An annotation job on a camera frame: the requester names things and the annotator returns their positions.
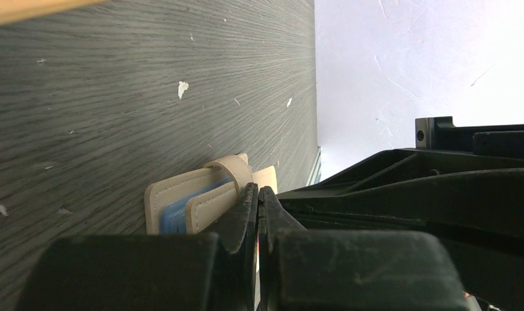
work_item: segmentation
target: gray wood grain surface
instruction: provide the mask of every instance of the gray wood grain surface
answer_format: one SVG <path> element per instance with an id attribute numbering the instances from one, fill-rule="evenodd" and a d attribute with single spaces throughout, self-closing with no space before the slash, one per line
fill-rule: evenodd
<path id="1" fill-rule="evenodd" d="M 144 234 L 155 181 L 247 152 L 303 186 L 313 26 L 313 0 L 126 0 L 0 27 L 0 310 L 55 238 Z"/>

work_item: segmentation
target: white debris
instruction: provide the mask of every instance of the white debris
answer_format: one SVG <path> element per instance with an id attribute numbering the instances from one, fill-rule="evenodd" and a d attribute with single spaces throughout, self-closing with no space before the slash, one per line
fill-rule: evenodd
<path id="1" fill-rule="evenodd" d="M 177 87 L 177 96 L 181 99 L 183 92 L 189 89 L 189 83 L 180 81 Z"/>
<path id="2" fill-rule="evenodd" d="M 6 212 L 6 207 L 2 204 L 0 204 L 0 212 L 3 216 L 8 216 L 8 212 Z"/>
<path id="3" fill-rule="evenodd" d="M 64 214 L 64 215 L 71 215 L 73 212 L 71 211 L 68 211 L 67 209 L 64 209 L 64 208 L 61 208 L 59 211 L 58 211 L 58 214 Z"/>

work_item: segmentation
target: wooden edge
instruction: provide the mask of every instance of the wooden edge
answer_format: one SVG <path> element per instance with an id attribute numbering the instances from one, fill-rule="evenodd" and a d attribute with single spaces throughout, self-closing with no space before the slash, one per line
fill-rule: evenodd
<path id="1" fill-rule="evenodd" d="M 0 0 L 0 25 L 105 0 Z"/>

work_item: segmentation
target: stitching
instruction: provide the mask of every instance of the stitching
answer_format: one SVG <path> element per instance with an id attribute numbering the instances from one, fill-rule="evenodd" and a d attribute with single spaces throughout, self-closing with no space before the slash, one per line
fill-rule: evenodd
<path id="1" fill-rule="evenodd" d="M 209 176 L 209 175 L 204 175 L 204 176 L 201 176 L 201 177 L 197 177 L 197 178 L 193 178 L 193 179 L 190 179 L 190 180 L 182 181 L 181 183 L 178 183 L 178 184 L 176 184 L 176 185 L 173 185 L 173 186 L 171 186 L 171 187 L 165 188 L 165 189 L 163 189 L 163 190 L 157 192 L 157 193 L 155 194 L 155 202 L 153 203 L 153 218 L 155 219 L 155 222 L 156 222 L 156 220 L 159 218 L 159 217 L 157 217 L 157 197 L 159 196 L 159 194 L 161 194 L 161 193 L 163 193 L 163 192 L 166 192 L 166 191 L 170 191 L 170 190 L 176 188 L 177 186 L 183 185 L 184 183 L 190 183 L 190 182 L 192 182 L 192 181 L 196 181 L 197 179 L 205 178 L 205 177 L 207 177 L 207 176 Z"/>
<path id="2" fill-rule="evenodd" d="M 208 201 L 205 201 L 201 204 L 197 204 L 197 206 L 195 206 L 195 228 L 196 228 L 196 231 L 199 232 L 199 216 L 198 216 L 198 211 L 199 211 L 199 207 L 201 206 L 204 206 L 206 204 L 209 204 L 209 203 L 212 203 L 215 199 L 221 197 L 221 196 L 225 196 L 227 193 L 231 192 L 235 190 L 235 187 L 229 189 L 228 191 L 225 191 L 224 193 L 222 193 L 221 195 L 217 196 L 217 197 L 214 197 Z"/>

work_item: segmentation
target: white wall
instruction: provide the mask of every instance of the white wall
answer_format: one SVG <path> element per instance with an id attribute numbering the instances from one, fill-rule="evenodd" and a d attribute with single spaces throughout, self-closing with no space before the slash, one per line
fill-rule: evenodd
<path id="1" fill-rule="evenodd" d="M 524 123 L 524 0 L 315 0 L 315 35 L 323 179 L 417 117 Z"/>

